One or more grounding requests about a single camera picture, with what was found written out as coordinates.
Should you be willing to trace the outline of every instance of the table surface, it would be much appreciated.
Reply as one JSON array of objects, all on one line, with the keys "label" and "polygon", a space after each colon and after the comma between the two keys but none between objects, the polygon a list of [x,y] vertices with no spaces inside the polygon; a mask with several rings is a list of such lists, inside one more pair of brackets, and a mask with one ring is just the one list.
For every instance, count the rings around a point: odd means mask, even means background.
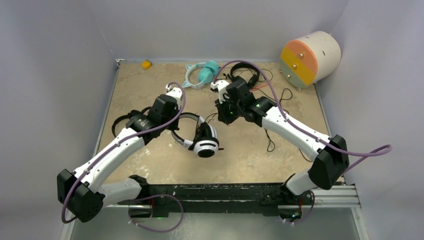
[{"label": "table surface", "polygon": [[[167,83],[176,81],[183,84],[186,64],[154,63],[147,70],[143,69],[140,63],[121,64],[99,149],[103,149],[114,139],[111,127],[116,118],[131,110],[142,110],[151,106],[157,96],[165,93]],[[314,85],[297,92],[279,72],[278,62],[258,62],[257,65],[272,72],[271,83],[279,97],[284,88],[291,90],[292,99],[281,101],[283,108],[288,110],[291,116],[321,133],[328,134]],[[190,80],[193,83],[197,81],[199,71],[198,69],[191,74]],[[229,73],[230,68],[222,72]],[[239,73],[247,80],[252,76],[250,71],[241,70]],[[272,96],[268,86],[262,87],[261,90]],[[258,90],[253,93],[257,98],[264,96]],[[214,101],[218,94],[210,91],[208,86],[200,90],[186,88],[185,94],[184,112],[196,113],[204,118],[217,112]],[[289,97],[290,92],[286,90],[284,98]],[[117,133],[125,123],[126,121],[122,121],[118,124]],[[170,131],[166,130],[130,156],[109,176],[105,184],[125,180],[130,175],[145,177],[150,184],[283,182],[291,174],[301,172],[311,165],[302,157],[297,147],[270,131],[275,150],[267,152],[269,141],[264,129],[246,122],[243,118],[237,119],[230,126],[218,120],[212,120],[210,124],[216,128],[220,147],[225,148],[215,156],[198,157],[176,143]],[[196,127],[193,120],[181,119],[179,127],[178,133],[181,137],[193,139]]]}]

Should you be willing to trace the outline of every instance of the teal headphones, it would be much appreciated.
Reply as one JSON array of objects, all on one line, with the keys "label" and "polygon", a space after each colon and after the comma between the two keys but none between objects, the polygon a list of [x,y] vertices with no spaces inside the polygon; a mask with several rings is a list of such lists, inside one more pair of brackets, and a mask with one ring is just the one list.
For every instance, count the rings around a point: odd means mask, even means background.
[{"label": "teal headphones", "polygon": [[[197,79],[199,83],[193,84],[189,81],[190,74],[196,69],[202,68],[200,70],[199,74],[197,75]],[[212,79],[215,75],[217,75],[218,71],[220,70],[220,66],[215,61],[208,61],[208,62],[199,62],[197,64],[189,64],[185,65],[185,69],[187,69],[187,72],[185,73],[185,81],[182,84],[183,88],[193,88],[193,89],[200,89],[203,87],[203,85],[208,84],[212,82]]]}]

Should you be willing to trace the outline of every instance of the yellow stripe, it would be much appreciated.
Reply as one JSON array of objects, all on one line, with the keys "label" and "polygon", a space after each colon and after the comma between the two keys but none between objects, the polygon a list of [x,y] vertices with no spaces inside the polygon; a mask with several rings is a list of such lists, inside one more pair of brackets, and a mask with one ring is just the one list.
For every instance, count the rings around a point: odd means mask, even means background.
[{"label": "yellow stripe", "polygon": [[282,49],[280,58],[307,86],[314,81],[315,74],[288,47]]}]

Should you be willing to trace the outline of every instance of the yellow block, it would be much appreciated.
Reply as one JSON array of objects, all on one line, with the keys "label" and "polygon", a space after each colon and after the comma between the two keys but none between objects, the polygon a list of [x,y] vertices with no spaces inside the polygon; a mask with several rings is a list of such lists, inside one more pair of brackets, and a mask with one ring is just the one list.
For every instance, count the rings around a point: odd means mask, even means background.
[{"label": "yellow block", "polygon": [[146,61],[144,61],[144,62],[141,64],[141,66],[142,66],[144,69],[149,69],[149,68],[152,66],[152,63],[146,60]]},{"label": "yellow block", "polygon": [[314,81],[315,74],[288,47],[282,49],[280,58],[306,86]]}]

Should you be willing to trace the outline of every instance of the white headphones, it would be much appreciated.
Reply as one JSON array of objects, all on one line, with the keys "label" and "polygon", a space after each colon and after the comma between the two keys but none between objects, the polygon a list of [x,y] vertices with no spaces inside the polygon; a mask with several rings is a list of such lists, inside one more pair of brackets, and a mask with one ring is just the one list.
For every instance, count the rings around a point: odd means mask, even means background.
[{"label": "white headphones", "polygon": [[[199,68],[202,68],[202,70],[200,70],[197,75],[199,83],[193,84],[189,81],[190,75],[194,70]],[[217,75],[218,71],[220,70],[220,66],[215,61],[208,61],[199,62],[193,65],[185,65],[185,69],[187,69],[187,72],[185,73],[185,81],[182,84],[182,87],[200,89],[205,84],[212,82],[212,79],[214,79],[214,76]]]},{"label": "white headphones", "polygon": [[201,158],[212,157],[218,150],[223,150],[223,148],[220,148],[220,142],[217,139],[217,131],[205,122],[203,117],[191,112],[183,112],[179,119],[183,118],[197,121],[196,132],[193,141],[190,141],[178,136],[175,131],[171,131],[172,137],[177,143],[189,151],[195,152]]}]

